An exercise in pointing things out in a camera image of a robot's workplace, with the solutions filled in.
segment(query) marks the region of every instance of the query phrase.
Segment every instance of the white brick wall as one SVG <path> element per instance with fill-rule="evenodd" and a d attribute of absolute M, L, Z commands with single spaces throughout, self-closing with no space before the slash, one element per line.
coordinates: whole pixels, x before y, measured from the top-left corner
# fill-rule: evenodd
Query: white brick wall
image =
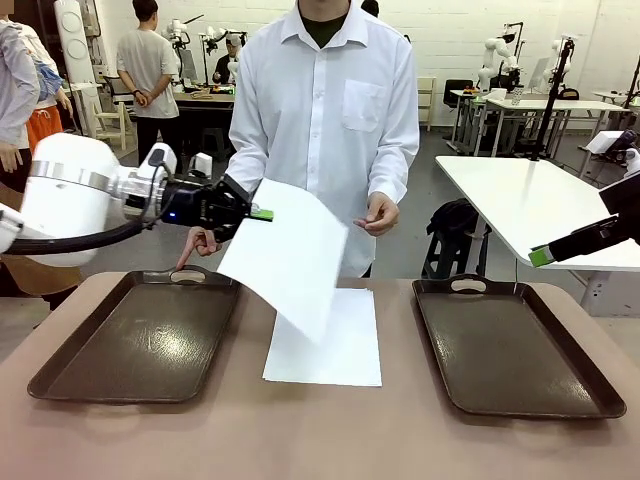
<path fill-rule="evenodd" d="M 202 20 L 189 26 L 190 48 L 199 72 L 203 72 L 203 65 L 197 33 L 207 25 L 243 29 L 251 34 L 294 4 L 294 0 L 157 1 L 162 28 L 172 18 L 187 20 L 205 14 Z M 482 67 L 484 41 L 500 34 L 505 23 L 525 22 L 523 38 L 527 45 L 521 57 L 525 82 L 537 60 L 551 54 L 552 41 L 562 33 L 573 33 L 580 35 L 580 39 L 568 83 L 579 87 L 585 97 L 594 88 L 628 88 L 640 54 L 640 28 L 633 15 L 638 1 L 379 0 L 380 18 L 411 37 L 419 75 L 438 78 L 435 125 L 453 122 L 453 115 L 442 104 L 445 80 L 475 81 Z M 97 0 L 97 3 L 106 53 L 113 67 L 118 40 L 135 28 L 137 22 L 131 0 Z M 220 46 L 218 54 L 208 59 L 210 71 L 224 54 L 224 45 Z"/>

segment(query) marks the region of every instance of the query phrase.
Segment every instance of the tray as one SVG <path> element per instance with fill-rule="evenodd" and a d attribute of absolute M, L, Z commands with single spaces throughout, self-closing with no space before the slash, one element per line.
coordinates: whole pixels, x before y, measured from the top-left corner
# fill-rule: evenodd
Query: tray
<path fill-rule="evenodd" d="M 46 400 L 183 403 L 206 378 L 239 284 L 200 267 L 204 281 L 173 270 L 131 272 L 31 380 Z"/>
<path fill-rule="evenodd" d="M 626 413 L 620 395 L 532 287 L 461 275 L 413 288 L 445 388 L 460 410 L 531 419 Z"/>

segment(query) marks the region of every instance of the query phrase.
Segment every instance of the oval hole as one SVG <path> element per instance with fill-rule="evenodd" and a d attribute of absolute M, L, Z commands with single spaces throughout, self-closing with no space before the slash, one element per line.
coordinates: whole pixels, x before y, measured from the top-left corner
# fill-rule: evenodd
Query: oval hole
<path fill-rule="evenodd" d="M 189 270 L 176 272 L 171 275 L 172 282 L 182 282 L 184 280 L 189 280 L 190 282 L 202 283 L 205 281 L 205 279 L 206 277 L 204 276 L 204 273 L 192 272 Z"/>
<path fill-rule="evenodd" d="M 455 292 L 476 290 L 477 292 L 484 293 L 487 291 L 487 286 L 477 280 L 457 280 L 451 284 L 451 289 Z"/>

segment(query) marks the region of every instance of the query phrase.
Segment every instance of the tray rim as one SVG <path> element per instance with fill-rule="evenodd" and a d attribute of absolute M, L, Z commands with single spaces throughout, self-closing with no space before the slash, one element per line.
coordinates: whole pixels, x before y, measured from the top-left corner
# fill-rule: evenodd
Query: tray rim
<path fill-rule="evenodd" d="M 42 365 L 42 367 L 40 367 L 40 369 L 36 372 L 36 374 L 31 378 L 31 380 L 29 381 L 28 385 L 27 385 L 27 393 L 29 394 L 29 396 L 31 396 L 32 398 L 35 398 L 37 400 L 47 400 L 47 401 L 53 401 L 53 402 L 62 402 L 62 403 L 70 403 L 70 404 L 92 404 L 92 405 L 180 405 L 180 404 L 184 404 L 184 403 L 188 403 L 189 401 L 195 399 L 196 397 L 198 397 L 198 395 L 201 393 L 204 384 L 206 382 L 207 379 L 207 374 L 208 372 L 211 370 L 211 366 L 213 363 L 213 360 L 215 358 L 215 354 L 217 352 L 218 346 L 220 345 L 220 342 L 222 341 L 222 339 L 225 336 L 225 333 L 227 331 L 227 328 L 229 326 L 231 317 L 233 316 L 233 313 L 235 311 L 236 308 L 236 304 L 238 301 L 238 296 L 240 295 L 240 290 L 241 290 L 241 284 L 239 282 L 236 282 L 235 280 L 232 280 L 228 277 L 225 277 L 221 274 L 218 273 L 213 273 L 210 272 L 202 267 L 199 266 L 194 266 L 194 265 L 189 265 L 184 267 L 184 270 L 189 270 L 189 271 L 195 271 L 195 272 L 199 272 L 205 275 L 205 281 L 204 282 L 196 282 L 196 281 L 192 281 L 192 280 L 181 280 L 181 281 L 177 281 L 174 282 L 171 280 L 171 276 L 176 273 L 176 271 L 174 269 L 170 269 L 170 270 L 166 270 L 166 271 L 142 271 L 142 270 L 136 270 L 136 271 L 131 271 L 131 272 L 127 272 L 119 281 L 118 283 L 116 283 L 111 290 L 106 294 L 106 296 L 104 297 L 104 299 L 102 299 L 102 301 L 100 301 L 100 303 L 91 311 L 91 313 L 89 315 L 86 316 L 86 318 L 84 320 L 81 321 L 81 323 L 73 330 L 73 332 L 64 340 L 64 342 L 62 342 L 62 344 L 60 345 L 60 347 L 58 347 L 56 349 L 56 351 L 48 358 L 48 360 Z M 210 287 L 222 287 L 222 288 L 228 288 L 230 290 L 233 290 L 234 295 L 233 295 L 233 300 L 232 300 L 232 306 L 229 309 L 229 312 L 224 320 L 224 324 L 223 327 L 220 331 L 220 334 L 217 336 L 215 343 L 213 344 L 213 348 L 211 349 L 211 352 L 208 355 L 207 361 L 206 361 L 206 368 L 203 369 L 202 375 L 200 375 L 200 377 L 198 378 L 198 381 L 196 383 L 194 392 L 189 394 L 188 396 L 182 397 L 180 399 L 177 398 L 158 398 L 158 399 L 125 399 L 125 398 L 105 398 L 105 399 L 94 399 L 94 398 L 65 398 L 65 397 L 60 397 L 60 396 L 52 396 L 48 394 L 48 389 L 47 389 L 47 393 L 44 394 L 40 394 L 39 392 L 35 391 L 35 386 L 38 384 L 39 381 L 42 381 L 42 379 L 40 378 L 42 375 L 44 375 L 44 371 L 47 367 L 52 367 L 53 364 L 55 363 L 55 360 L 57 357 L 61 356 L 62 354 L 64 354 L 66 352 L 66 347 L 68 347 L 69 344 L 72 344 L 72 339 L 76 336 L 80 334 L 81 329 L 83 328 L 83 326 L 92 319 L 92 317 L 94 315 L 99 315 L 100 314 L 100 310 L 107 308 L 107 306 L 109 304 L 114 303 L 114 297 L 117 298 L 117 303 L 115 304 L 115 306 L 113 308 L 111 308 L 110 313 L 108 315 L 110 315 L 115 308 L 122 302 L 122 300 L 126 297 L 126 295 L 136 286 L 138 285 L 191 285 L 191 286 L 210 286 Z"/>
<path fill-rule="evenodd" d="M 472 280 L 472 281 L 477 281 L 477 282 L 482 282 L 484 284 L 487 285 L 487 288 L 495 288 L 497 290 L 501 290 L 502 293 L 494 293 L 494 294 L 490 294 L 492 296 L 495 295 L 505 295 L 505 296 L 518 296 L 520 298 L 523 299 L 523 301 L 525 301 L 529 307 L 534 310 L 534 308 L 532 307 L 531 303 L 527 301 L 527 299 L 525 298 L 525 295 L 530 295 L 537 303 L 538 305 L 536 305 L 536 308 L 544 308 L 548 314 L 550 316 L 552 316 L 554 318 L 554 320 L 558 323 L 558 325 L 566 332 L 566 334 L 570 337 L 570 339 L 573 341 L 573 343 L 575 344 L 575 346 L 582 352 L 582 354 L 588 359 L 588 361 L 591 363 L 592 368 L 606 381 L 608 387 L 611 389 L 611 392 L 613 394 L 615 394 L 615 396 L 617 397 L 617 400 L 620 401 L 622 408 L 620 412 L 617 413 L 601 413 L 598 415 L 568 415 L 568 414 L 553 414 L 553 413 L 532 413 L 532 414 L 526 414 L 526 413 L 514 413 L 514 412 L 489 412 L 489 411 L 485 411 L 485 410 L 475 410 L 475 409 L 471 409 L 468 407 L 465 407 L 464 405 L 462 405 L 459 402 L 459 399 L 454 398 L 452 392 L 451 392 L 451 388 L 450 388 L 450 384 L 447 378 L 447 374 L 446 374 L 446 369 L 444 368 L 444 366 L 442 365 L 442 358 L 440 355 L 437 354 L 437 349 L 436 349 L 436 345 L 434 342 L 434 338 L 433 338 L 433 332 L 431 329 L 431 326 L 429 324 L 429 322 L 427 321 L 427 315 L 424 311 L 424 309 L 422 308 L 422 304 L 420 302 L 420 298 L 419 296 L 422 294 L 428 294 L 428 293 L 433 293 L 433 294 L 473 294 L 473 295 L 487 295 L 487 293 L 483 293 L 477 290 L 460 290 L 460 291 L 454 291 L 454 292 L 425 292 L 423 291 L 423 287 L 425 284 L 430 284 L 430 285 L 439 285 L 444 287 L 445 285 L 448 285 L 449 287 L 451 286 L 452 283 L 456 282 L 456 281 L 462 281 L 462 280 Z M 524 419 L 524 420 L 564 420 L 564 421 L 580 421 L 580 420 L 611 420 L 611 419 L 617 419 L 617 418 L 621 418 L 623 417 L 626 413 L 627 413 L 627 404 L 624 401 L 624 399 L 620 396 L 620 394 L 618 393 L 618 391 L 615 389 L 615 387 L 611 384 L 611 382 L 609 381 L 609 379 L 604 375 L 604 373 L 602 373 L 602 371 L 600 370 L 600 368 L 595 364 L 595 362 L 593 362 L 593 360 L 591 359 L 591 357 L 587 354 L 587 352 L 584 351 L 584 349 L 582 348 L 582 346 L 578 343 L 578 341 L 573 337 L 573 335 L 571 335 L 571 332 L 569 332 L 566 327 L 564 326 L 564 324 L 558 319 L 558 317 L 555 315 L 555 313 L 553 313 L 553 311 L 547 306 L 547 304 L 544 302 L 544 300 L 542 300 L 542 298 L 540 298 L 540 296 L 538 295 L 538 292 L 535 291 L 535 289 L 531 286 L 528 285 L 526 283 L 521 283 L 521 282 L 495 282 L 492 280 L 488 280 L 484 277 L 481 277 L 479 275 L 473 275 L 473 274 L 462 274 L 462 275 L 458 275 L 455 277 L 451 277 L 447 280 L 415 280 L 412 282 L 412 288 L 413 288 L 413 292 L 414 292 L 414 299 L 415 302 L 418 305 L 418 309 L 420 312 L 420 316 L 422 317 L 422 324 L 425 326 L 425 330 L 427 332 L 427 336 L 429 337 L 429 343 L 431 346 L 431 351 L 433 353 L 433 356 L 436 359 L 436 362 L 438 364 L 438 370 L 440 373 L 440 378 L 442 380 L 442 383 L 444 384 L 445 390 L 447 392 L 447 397 L 449 398 L 449 401 L 452 403 L 452 405 L 454 405 L 458 410 L 470 414 L 470 415 L 476 415 L 476 416 L 489 416 L 489 417 L 500 417 L 500 418 L 512 418 L 512 419 Z M 572 369 L 575 369 L 575 366 L 573 365 L 573 362 L 568 362 L 570 363 L 570 366 Z"/>

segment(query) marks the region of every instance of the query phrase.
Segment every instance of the stack of paper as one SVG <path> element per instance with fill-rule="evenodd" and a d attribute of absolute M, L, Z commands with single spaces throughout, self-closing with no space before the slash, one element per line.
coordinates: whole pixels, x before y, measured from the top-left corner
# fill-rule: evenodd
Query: stack of paper
<path fill-rule="evenodd" d="M 263 180 L 254 202 L 273 222 L 247 219 L 218 273 L 246 285 L 311 341 L 323 335 L 348 229 L 312 194 Z"/>
<path fill-rule="evenodd" d="M 336 290 L 325 334 L 319 343 L 312 342 L 278 314 L 264 379 L 381 387 L 373 292 Z"/>

